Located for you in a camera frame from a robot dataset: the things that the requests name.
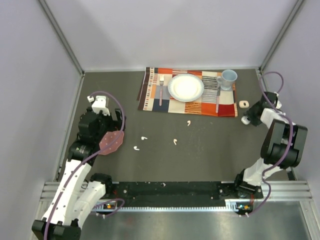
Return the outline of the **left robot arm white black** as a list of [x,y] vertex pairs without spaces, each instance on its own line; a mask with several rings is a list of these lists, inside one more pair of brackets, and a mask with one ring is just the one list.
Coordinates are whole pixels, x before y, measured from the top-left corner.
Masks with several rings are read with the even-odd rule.
[[116,119],[94,112],[88,107],[80,116],[75,141],[68,150],[62,179],[47,211],[35,220],[31,230],[39,240],[78,240],[87,217],[100,198],[109,198],[114,191],[109,175],[95,173],[87,188],[83,182],[101,152],[100,143],[107,133],[114,137],[106,147],[115,146],[123,136],[126,117],[122,108],[115,109]]

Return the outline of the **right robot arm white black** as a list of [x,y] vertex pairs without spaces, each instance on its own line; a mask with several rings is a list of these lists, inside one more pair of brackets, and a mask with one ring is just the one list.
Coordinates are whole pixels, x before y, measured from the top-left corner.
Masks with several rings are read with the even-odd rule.
[[266,101],[258,101],[241,118],[245,125],[265,124],[268,128],[260,150],[260,158],[236,176],[233,192],[239,198],[253,195],[274,173],[297,167],[302,159],[308,129],[290,123],[283,112],[272,109]]

